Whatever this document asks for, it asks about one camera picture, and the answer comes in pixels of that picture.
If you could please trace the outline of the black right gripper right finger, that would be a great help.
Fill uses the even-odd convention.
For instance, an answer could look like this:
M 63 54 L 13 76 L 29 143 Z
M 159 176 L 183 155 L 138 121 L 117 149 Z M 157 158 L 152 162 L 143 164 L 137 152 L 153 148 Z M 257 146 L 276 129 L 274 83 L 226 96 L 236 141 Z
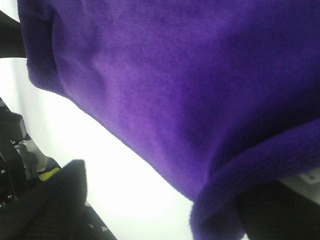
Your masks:
M 250 240 L 318 240 L 320 206 L 279 181 L 239 195 L 236 210 Z

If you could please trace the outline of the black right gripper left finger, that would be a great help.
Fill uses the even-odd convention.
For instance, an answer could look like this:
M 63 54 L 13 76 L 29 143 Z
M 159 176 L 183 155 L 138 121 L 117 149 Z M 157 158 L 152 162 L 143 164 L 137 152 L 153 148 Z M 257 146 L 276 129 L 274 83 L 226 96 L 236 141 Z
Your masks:
M 2 240 L 70 240 L 87 198 L 85 162 L 73 160 L 0 210 Z

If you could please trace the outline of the dark robot base clutter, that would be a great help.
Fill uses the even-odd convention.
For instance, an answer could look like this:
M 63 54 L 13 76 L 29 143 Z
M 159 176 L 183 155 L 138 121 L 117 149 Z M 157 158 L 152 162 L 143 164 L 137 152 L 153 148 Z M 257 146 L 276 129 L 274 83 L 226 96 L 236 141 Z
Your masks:
M 0 105 L 0 209 L 20 199 L 28 191 L 61 170 L 53 159 L 43 174 L 37 171 L 37 157 L 28 151 L 29 139 L 23 117 Z M 113 240 L 114 234 L 85 201 L 70 240 Z

